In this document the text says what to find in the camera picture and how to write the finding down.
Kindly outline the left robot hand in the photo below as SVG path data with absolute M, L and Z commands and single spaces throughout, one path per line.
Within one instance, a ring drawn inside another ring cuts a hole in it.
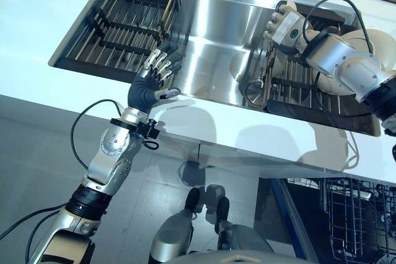
M 177 50 L 177 44 L 164 41 L 151 51 L 130 86 L 127 95 L 130 108 L 148 114 L 155 103 L 181 94 L 179 88 L 167 86 L 171 76 L 181 69 L 183 56 Z

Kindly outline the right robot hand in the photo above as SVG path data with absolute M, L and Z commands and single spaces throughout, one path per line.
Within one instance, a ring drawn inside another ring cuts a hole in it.
M 267 22 L 264 37 L 281 52 L 288 55 L 302 54 L 307 47 L 303 37 L 305 21 L 292 0 L 281 3 Z

